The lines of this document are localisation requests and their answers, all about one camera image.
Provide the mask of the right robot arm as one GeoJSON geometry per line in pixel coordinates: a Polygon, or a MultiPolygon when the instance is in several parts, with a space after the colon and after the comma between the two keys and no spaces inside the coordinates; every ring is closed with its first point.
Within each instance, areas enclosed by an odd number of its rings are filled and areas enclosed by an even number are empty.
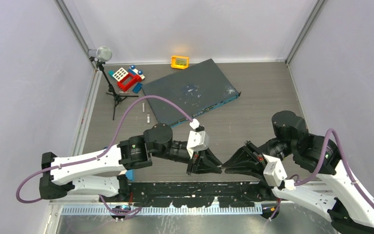
{"type": "Polygon", "coordinates": [[[287,110],[271,121],[274,138],[259,147],[247,141],[224,171],[258,178],[261,198],[299,204],[338,233],[374,234],[374,197],[352,172],[335,130],[311,134],[304,118],[287,110]]]}

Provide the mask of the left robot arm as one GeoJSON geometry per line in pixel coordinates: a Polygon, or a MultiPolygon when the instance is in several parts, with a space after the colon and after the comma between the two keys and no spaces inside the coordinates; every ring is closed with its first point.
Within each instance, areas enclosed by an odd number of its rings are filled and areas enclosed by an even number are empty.
{"type": "Polygon", "coordinates": [[[153,157],[185,163],[188,175],[220,174],[222,163],[208,145],[209,135],[203,127],[190,131],[187,141],[176,141],[172,128],[161,123],[108,151],[71,157],[47,152],[41,159],[45,172],[39,181],[40,197],[54,200],[67,195],[102,195],[126,201],[130,189],[125,173],[151,166],[153,157]]]}

